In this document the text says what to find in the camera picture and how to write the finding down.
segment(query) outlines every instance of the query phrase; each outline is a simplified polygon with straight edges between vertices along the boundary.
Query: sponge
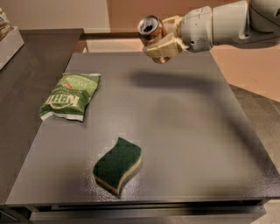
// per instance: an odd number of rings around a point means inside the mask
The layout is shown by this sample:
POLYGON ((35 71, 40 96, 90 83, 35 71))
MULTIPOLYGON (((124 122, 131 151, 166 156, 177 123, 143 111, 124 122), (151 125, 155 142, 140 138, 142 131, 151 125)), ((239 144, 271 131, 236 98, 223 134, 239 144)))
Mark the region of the sponge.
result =
POLYGON ((141 164, 141 160, 141 148, 119 137, 114 148, 94 166, 94 178, 119 195, 124 180, 141 164))

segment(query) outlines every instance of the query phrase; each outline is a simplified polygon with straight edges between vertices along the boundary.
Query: floor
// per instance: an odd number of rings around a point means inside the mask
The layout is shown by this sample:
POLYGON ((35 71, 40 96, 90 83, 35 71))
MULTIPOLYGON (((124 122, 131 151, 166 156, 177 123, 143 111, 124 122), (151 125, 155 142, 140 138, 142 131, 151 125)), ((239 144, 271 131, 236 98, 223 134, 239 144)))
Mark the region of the floor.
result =
MULTIPOLYGON (((75 52, 140 52, 142 47, 142 43, 133 38, 95 39, 79 41, 75 52)), ((279 46, 270 49, 271 53, 269 55, 274 57, 274 60, 266 59, 265 61, 275 63, 275 58, 280 53, 279 49, 279 46)), ((280 136, 280 90, 277 84, 277 71, 279 70, 267 69, 269 65, 260 63, 259 60, 263 59, 262 55, 257 54, 254 50, 243 50, 243 58, 236 58, 236 51, 241 50, 223 45, 212 49, 211 54, 280 172, 280 144, 278 144, 278 136, 280 136), (232 59, 226 59, 228 52, 232 53, 232 59), (260 112, 261 116, 256 117, 254 115, 256 110, 260 112)), ((265 204, 265 209, 267 213, 252 222, 253 224, 280 223, 280 200, 271 200, 265 204)))

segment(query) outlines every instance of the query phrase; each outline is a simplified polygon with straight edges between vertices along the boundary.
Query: green sponge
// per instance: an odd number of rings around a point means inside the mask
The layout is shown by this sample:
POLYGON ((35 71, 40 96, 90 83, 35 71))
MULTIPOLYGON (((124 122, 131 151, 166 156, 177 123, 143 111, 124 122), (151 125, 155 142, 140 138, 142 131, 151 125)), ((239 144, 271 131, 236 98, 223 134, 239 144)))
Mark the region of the green sponge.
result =
POLYGON ((118 138, 114 148, 94 166, 94 177, 101 185, 119 194, 123 181, 141 164, 141 148, 118 138))

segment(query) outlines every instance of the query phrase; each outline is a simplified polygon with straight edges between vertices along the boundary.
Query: green snack bag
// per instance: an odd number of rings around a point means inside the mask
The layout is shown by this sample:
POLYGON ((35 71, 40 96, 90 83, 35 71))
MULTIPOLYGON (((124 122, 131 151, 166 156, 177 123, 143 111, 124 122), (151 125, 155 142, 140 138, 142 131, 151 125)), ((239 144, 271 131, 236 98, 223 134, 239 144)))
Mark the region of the green snack bag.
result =
POLYGON ((44 121, 50 116, 83 121, 85 108, 98 87, 99 73, 64 73, 40 108, 44 121))

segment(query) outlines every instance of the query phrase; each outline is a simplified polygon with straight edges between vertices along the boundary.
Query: green and yellow sponge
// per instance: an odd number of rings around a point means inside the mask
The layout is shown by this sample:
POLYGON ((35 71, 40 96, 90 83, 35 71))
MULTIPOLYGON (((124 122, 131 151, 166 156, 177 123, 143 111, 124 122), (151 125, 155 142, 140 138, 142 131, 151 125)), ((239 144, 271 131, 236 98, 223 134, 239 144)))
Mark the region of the green and yellow sponge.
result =
POLYGON ((119 137, 114 148, 94 166, 94 177, 102 186, 119 194, 124 180, 141 164, 141 160, 141 148, 119 137))

